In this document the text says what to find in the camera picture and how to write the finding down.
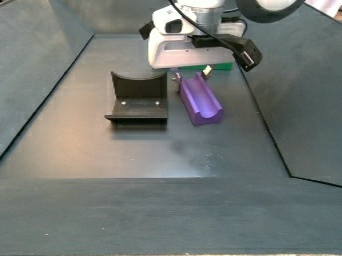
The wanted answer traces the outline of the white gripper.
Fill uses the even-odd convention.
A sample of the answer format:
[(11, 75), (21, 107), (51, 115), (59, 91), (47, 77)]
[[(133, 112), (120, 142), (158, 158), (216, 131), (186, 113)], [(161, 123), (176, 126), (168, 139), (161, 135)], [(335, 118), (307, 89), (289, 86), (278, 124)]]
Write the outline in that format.
[(177, 67), (208, 65), (202, 77), (209, 80), (210, 65), (234, 62), (233, 51), (224, 46), (194, 45), (197, 39), (208, 39), (208, 36), (184, 15), (217, 37), (241, 37), (246, 29), (242, 21), (224, 21), (222, 5), (169, 5), (153, 13), (148, 29), (149, 63), (154, 69), (172, 68), (172, 80), (178, 84), (182, 76)]

